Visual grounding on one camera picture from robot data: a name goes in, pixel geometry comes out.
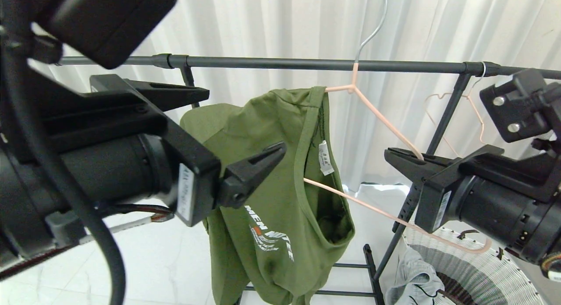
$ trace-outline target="laundry basket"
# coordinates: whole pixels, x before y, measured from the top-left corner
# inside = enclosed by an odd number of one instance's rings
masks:
[[[472,239],[459,239],[459,233],[445,227],[434,234],[469,249],[483,247]],[[448,299],[438,295],[437,305],[544,304],[528,277],[507,255],[500,259],[498,252],[492,249],[478,255],[466,253],[412,229],[407,229],[403,239],[434,267],[443,281],[445,293],[451,296]]]

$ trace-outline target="curtain fold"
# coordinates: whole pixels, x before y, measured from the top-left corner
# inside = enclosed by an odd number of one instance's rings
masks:
[[[561,69],[561,0],[388,0],[384,27],[363,49],[361,60],[491,61],[501,65]],[[354,59],[361,41],[376,27],[382,0],[179,0],[134,55]],[[79,55],[65,47],[65,55]],[[178,70],[95,65],[38,70],[79,91],[89,91],[89,76],[182,85]],[[346,85],[350,72],[193,68],[195,85],[211,90],[202,103],[244,105],[275,88]],[[421,151],[435,126],[423,109],[428,95],[451,92],[456,75],[360,72],[358,86],[370,101]],[[483,78],[471,91],[485,121],[483,141],[506,155],[531,155],[529,140],[507,144],[479,100],[479,90],[504,77]],[[477,78],[472,78],[468,89]],[[433,97],[428,110],[437,121],[447,98]],[[405,147],[357,99],[331,93],[331,137],[343,183],[358,190],[362,181],[396,183],[404,177],[385,163],[387,147]],[[168,113],[178,121],[190,109]],[[483,144],[479,121],[462,99],[445,136],[465,156]],[[437,154],[455,157],[442,142]]]

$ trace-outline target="black metal rack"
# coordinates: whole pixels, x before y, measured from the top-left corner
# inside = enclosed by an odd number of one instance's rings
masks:
[[[64,57],[58,65],[92,65],[92,60],[86,57]],[[199,57],[188,55],[172,55],[158,54],[153,56],[132,56],[126,65],[152,65],[164,69],[180,69],[186,85],[193,85],[193,77],[191,67],[224,67],[224,68],[257,68],[257,69],[292,69],[292,70],[339,70],[351,71],[353,66],[352,60],[314,60],[314,59],[264,59],[249,57]],[[440,118],[437,129],[431,139],[427,154],[433,155],[437,151],[437,147],[442,140],[444,132],[451,117],[462,97],[465,88],[471,77],[492,77],[497,75],[511,75],[517,71],[523,70],[525,67],[503,67],[499,64],[491,62],[463,62],[463,63],[445,63],[445,62],[413,62],[413,61],[361,61],[359,71],[387,71],[402,73],[440,73],[440,74],[458,74],[454,90],[447,102],[446,108]],[[547,79],[561,80],[561,71],[539,69],[542,76]],[[419,203],[419,193],[411,189],[409,195],[405,199],[399,218],[409,221],[413,212]],[[350,265],[336,263],[335,267],[352,267],[366,268],[369,270],[372,283],[372,293],[366,292],[348,292],[348,291],[318,291],[317,294],[328,295],[348,295],[361,297],[374,297],[377,305],[384,305],[384,297],[380,288],[380,276],[383,273],[387,262],[393,254],[395,247],[405,227],[395,223],[393,230],[394,235],[389,247],[386,250],[380,265],[376,269],[373,263],[370,247],[364,246],[366,265]]]

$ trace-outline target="clothes hanger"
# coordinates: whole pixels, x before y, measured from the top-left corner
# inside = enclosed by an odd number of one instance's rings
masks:
[[[483,64],[483,75],[481,75],[481,77],[479,77],[479,79],[477,79],[477,81],[475,81],[475,83],[473,83],[473,85],[471,85],[471,87],[469,88],[469,91],[467,92],[467,95],[462,95],[462,97],[464,97],[465,99],[467,99],[469,101],[469,104],[471,105],[471,109],[473,109],[473,111],[475,111],[475,114],[477,115],[477,119],[479,119],[479,124],[481,124],[481,133],[479,133],[479,141],[482,144],[485,145],[486,143],[483,141],[483,132],[485,131],[485,122],[483,121],[483,118],[481,117],[481,114],[479,113],[479,110],[475,106],[475,103],[473,103],[473,100],[471,99],[471,91],[473,91],[473,87],[475,87],[475,85],[477,85],[477,83],[480,82],[481,79],[483,79],[483,77],[485,77],[485,73],[487,72],[487,64],[485,64],[485,62],[481,62],[481,63]],[[428,97],[426,97],[425,102],[423,103],[423,108],[425,109],[425,113],[427,114],[430,121],[434,124],[435,127],[437,125],[437,122],[430,115],[426,104],[431,97],[436,96],[438,99],[442,99],[446,95],[451,95],[451,93],[447,92],[447,93],[443,93],[442,95],[435,93],[433,95],[429,95]],[[446,137],[444,135],[443,135],[442,139],[444,140],[446,145],[448,145],[448,147],[450,147],[450,149],[454,152],[454,154],[457,157],[461,157],[461,155],[452,147],[452,145],[450,144],[450,142],[446,139]]]
[[[370,111],[372,111],[376,117],[378,117],[378,119],[380,119],[389,129],[392,133],[394,133],[399,139],[401,139],[401,141],[403,141],[403,143],[405,143],[405,145],[407,145],[407,147],[409,147],[409,149],[411,149],[411,151],[413,151],[413,153],[415,153],[415,156],[417,156],[418,159],[420,160],[424,160],[423,159],[423,155],[421,154],[421,152],[419,152],[419,150],[405,137],[403,136],[398,129],[396,129],[381,113],[380,111],[378,111],[376,109],[376,107],[374,107],[374,105],[372,103],[370,103],[370,101],[368,101],[368,99],[363,95],[363,93],[360,91],[360,89],[358,89],[356,87],[356,79],[357,79],[357,73],[359,71],[359,56],[360,56],[360,52],[362,51],[362,48],[366,45],[366,43],[368,43],[377,33],[378,31],[380,31],[381,26],[384,24],[384,20],[387,14],[387,0],[384,0],[384,14],[380,20],[380,24],[376,27],[376,29],[374,30],[374,32],[372,34],[370,34],[370,36],[368,38],[366,38],[366,40],[364,42],[361,43],[359,50],[357,51],[356,57],[355,57],[355,63],[353,64],[353,70],[352,70],[352,79],[351,79],[351,84],[350,85],[344,85],[344,86],[339,86],[339,87],[329,87],[326,88],[325,91],[326,92],[335,92],[335,91],[348,91],[349,93],[356,93],[359,98],[361,99],[361,101],[370,109]],[[380,213],[381,215],[384,215],[385,217],[392,219],[394,221],[396,221],[397,223],[400,223],[401,225],[405,225],[405,227],[410,227],[424,235],[427,235],[428,237],[431,237],[437,241],[440,241],[442,243],[445,243],[446,245],[452,246],[454,248],[460,249],[462,251],[465,251],[467,253],[484,253],[485,251],[489,250],[489,248],[491,248],[491,243],[492,241],[487,237],[485,239],[485,245],[482,248],[479,249],[469,249],[466,247],[463,247],[461,245],[458,245],[457,243],[453,243],[451,241],[447,241],[446,239],[443,239],[441,237],[438,237],[436,235],[433,234],[429,234],[428,232],[424,231],[423,229],[421,229],[419,226],[411,224],[411,223],[407,223],[404,220],[399,219],[398,217],[395,217],[393,215],[391,215],[390,213],[387,213],[385,211],[383,211],[382,209],[379,209],[377,207],[374,207],[372,205],[369,205],[366,202],[363,202],[355,197],[351,197],[350,195],[347,195],[337,189],[331,188],[327,185],[324,185],[322,183],[319,183],[317,181],[312,181],[310,179],[307,178],[303,178],[305,183],[309,183],[312,185],[315,185],[316,187],[325,189],[327,191],[330,191],[332,193],[335,193],[337,195],[340,195],[341,197],[347,198],[351,201],[354,201],[355,203],[358,203],[359,205],[362,205],[364,207],[367,207],[377,213]]]
[[[415,156],[418,159],[423,160],[423,154],[421,154],[419,149],[417,149],[417,147],[415,147],[415,145],[413,145],[413,143],[411,143],[403,134],[401,134],[401,132],[393,124],[391,124],[391,122],[388,119],[386,119],[386,117],[384,117],[384,115],[380,111],[378,111],[378,109],[376,109],[376,107],[372,103],[370,103],[368,98],[365,95],[363,95],[363,93],[360,91],[360,89],[358,87],[356,87],[356,79],[357,79],[357,75],[358,75],[358,72],[359,72],[360,53],[362,52],[362,49],[364,48],[364,46],[370,40],[372,40],[372,38],[380,31],[380,28],[384,24],[386,15],[387,15],[387,0],[384,0],[384,12],[383,12],[382,18],[380,19],[380,23],[378,24],[376,29],[372,32],[372,34],[370,34],[370,36],[368,38],[366,38],[366,40],[361,43],[358,51],[356,52],[355,63],[353,64],[352,79],[351,79],[350,85],[343,85],[343,86],[338,86],[338,87],[328,87],[328,88],[325,89],[325,91],[326,92],[337,92],[337,91],[346,90],[346,91],[348,91],[348,93],[356,93],[356,95],[359,96],[360,100],[366,105],[366,107],[368,107],[368,109],[370,109],[370,111],[372,111],[374,113],[374,115],[378,119],[380,119],[380,121],[382,121],[382,123],[384,123],[386,125],[386,127],[395,136],[398,137],[398,139],[400,139],[403,143],[405,143],[405,145],[407,145],[407,147],[409,147],[409,149],[411,151],[413,151],[413,153],[415,154]]]

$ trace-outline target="green t-shirt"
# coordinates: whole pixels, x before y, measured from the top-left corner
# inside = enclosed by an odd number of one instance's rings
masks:
[[[287,145],[243,207],[220,207],[205,221],[217,305],[235,303],[250,281],[268,303],[309,303],[355,234],[346,199],[303,182],[342,190],[325,87],[274,90],[244,107],[200,107],[185,113],[181,127],[223,167],[279,141]]]

